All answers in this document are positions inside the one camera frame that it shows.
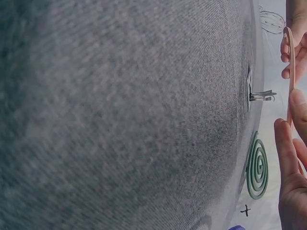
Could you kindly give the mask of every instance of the green spiral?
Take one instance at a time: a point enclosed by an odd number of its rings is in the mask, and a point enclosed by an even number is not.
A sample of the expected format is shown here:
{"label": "green spiral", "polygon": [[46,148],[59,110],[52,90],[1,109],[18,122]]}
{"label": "green spiral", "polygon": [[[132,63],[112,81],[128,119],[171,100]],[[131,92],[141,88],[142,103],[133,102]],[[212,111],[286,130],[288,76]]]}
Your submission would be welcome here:
{"label": "green spiral", "polygon": [[268,159],[264,145],[257,139],[258,132],[254,134],[249,147],[247,164],[247,186],[251,198],[258,200],[263,197],[269,179]]}

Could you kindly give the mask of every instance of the gray felt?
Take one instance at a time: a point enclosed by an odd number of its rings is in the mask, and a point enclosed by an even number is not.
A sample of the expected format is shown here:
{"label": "gray felt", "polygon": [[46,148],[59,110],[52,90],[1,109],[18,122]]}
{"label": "gray felt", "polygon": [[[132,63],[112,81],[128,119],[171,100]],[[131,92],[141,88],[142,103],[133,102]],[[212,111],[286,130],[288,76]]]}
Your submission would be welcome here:
{"label": "gray felt", "polygon": [[258,13],[0,0],[0,229],[228,227],[261,111]]}

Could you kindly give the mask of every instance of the purple object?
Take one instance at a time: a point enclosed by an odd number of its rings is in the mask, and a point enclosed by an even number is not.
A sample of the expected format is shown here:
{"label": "purple object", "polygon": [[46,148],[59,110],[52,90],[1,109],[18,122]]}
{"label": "purple object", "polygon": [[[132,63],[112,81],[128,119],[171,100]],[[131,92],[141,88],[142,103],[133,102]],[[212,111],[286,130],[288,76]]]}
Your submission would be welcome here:
{"label": "purple object", "polygon": [[234,227],[230,228],[229,230],[246,230],[246,229],[243,228],[243,227],[240,226],[240,225],[237,225],[237,226],[234,226]]}

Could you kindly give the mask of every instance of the metal clip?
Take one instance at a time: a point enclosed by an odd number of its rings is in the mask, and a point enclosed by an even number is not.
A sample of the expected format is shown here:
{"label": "metal clip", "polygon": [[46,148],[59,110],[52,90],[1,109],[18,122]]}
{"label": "metal clip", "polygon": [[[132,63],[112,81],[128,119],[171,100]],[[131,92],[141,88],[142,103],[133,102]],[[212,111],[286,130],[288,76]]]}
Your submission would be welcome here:
{"label": "metal clip", "polygon": [[272,92],[272,90],[264,91],[264,92],[255,92],[249,95],[249,101],[275,101],[275,95],[277,93]]}

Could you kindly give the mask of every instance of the printed illustration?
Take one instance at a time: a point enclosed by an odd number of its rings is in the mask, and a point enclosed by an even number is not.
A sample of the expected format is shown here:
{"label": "printed illustration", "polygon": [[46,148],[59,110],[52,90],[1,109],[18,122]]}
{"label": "printed illustration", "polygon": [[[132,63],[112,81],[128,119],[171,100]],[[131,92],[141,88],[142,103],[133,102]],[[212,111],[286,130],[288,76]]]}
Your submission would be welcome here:
{"label": "printed illustration", "polygon": [[262,11],[262,6],[259,6],[260,19],[262,28],[271,34],[280,34],[285,27],[285,21],[282,16],[277,13]]}

